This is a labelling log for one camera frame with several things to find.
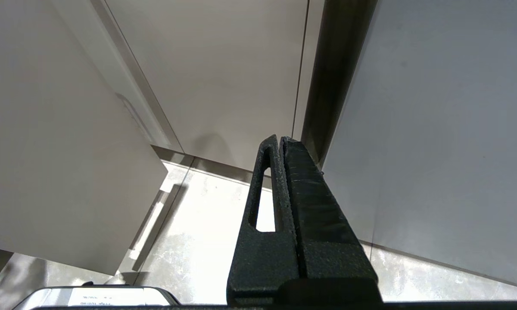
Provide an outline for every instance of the white floor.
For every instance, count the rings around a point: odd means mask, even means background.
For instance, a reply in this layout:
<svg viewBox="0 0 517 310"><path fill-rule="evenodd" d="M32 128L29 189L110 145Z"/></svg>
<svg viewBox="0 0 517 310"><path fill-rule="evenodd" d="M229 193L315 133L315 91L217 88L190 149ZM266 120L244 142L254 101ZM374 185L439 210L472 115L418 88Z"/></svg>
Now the white floor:
<svg viewBox="0 0 517 310"><path fill-rule="evenodd" d="M127 282L157 286L184 304L225 304L225 287L249 185L197 167L165 163L162 190L176 195L142 267L125 258L115 277L15 254L0 274L0 308L11 309L44 286ZM173 185L180 185L175 192ZM272 193L261 196L257 228L272 231ZM517 300L517 287L364 246L385 302Z"/></svg>

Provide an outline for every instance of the white cabinet door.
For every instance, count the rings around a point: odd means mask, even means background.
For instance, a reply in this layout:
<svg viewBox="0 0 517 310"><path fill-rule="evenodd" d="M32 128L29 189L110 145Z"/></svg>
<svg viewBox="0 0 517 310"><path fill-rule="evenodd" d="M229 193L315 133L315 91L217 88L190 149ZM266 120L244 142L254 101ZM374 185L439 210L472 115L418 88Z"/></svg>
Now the white cabinet door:
<svg viewBox="0 0 517 310"><path fill-rule="evenodd" d="M166 175L48 1L0 1L0 249L114 273Z"/></svg>
<svg viewBox="0 0 517 310"><path fill-rule="evenodd" d="M252 170L292 135L306 0L107 4L184 152Z"/></svg>

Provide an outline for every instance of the open cabinet door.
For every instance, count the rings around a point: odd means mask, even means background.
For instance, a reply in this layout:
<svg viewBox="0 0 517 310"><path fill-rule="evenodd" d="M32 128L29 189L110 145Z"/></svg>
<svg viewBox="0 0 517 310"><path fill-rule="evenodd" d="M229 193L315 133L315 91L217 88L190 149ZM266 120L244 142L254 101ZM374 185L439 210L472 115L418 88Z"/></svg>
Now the open cabinet door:
<svg viewBox="0 0 517 310"><path fill-rule="evenodd" d="M0 249L113 274L166 175L48 1L0 1Z"/></svg>

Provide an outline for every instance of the gray panel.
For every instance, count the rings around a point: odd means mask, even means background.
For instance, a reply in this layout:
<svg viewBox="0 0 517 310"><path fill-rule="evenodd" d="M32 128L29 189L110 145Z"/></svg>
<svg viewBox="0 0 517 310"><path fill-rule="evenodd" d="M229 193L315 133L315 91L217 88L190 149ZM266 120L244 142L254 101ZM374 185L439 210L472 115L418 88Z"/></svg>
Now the gray panel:
<svg viewBox="0 0 517 310"><path fill-rule="evenodd" d="M166 171L48 1L0 1L0 249L113 274Z"/></svg>
<svg viewBox="0 0 517 310"><path fill-rule="evenodd" d="M517 283L517 1L383 1L369 31L324 169L351 225Z"/></svg>
<svg viewBox="0 0 517 310"><path fill-rule="evenodd" d="M185 153L252 170L262 140L291 136L305 0L107 4Z"/></svg>

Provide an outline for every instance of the white label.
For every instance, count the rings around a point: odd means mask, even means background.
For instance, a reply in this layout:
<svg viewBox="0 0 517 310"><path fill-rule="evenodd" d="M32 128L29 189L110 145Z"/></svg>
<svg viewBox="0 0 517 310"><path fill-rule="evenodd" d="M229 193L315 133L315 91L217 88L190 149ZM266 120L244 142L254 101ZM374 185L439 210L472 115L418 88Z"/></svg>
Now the white label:
<svg viewBox="0 0 517 310"><path fill-rule="evenodd" d="M67 306L145 306L143 288L76 287Z"/></svg>

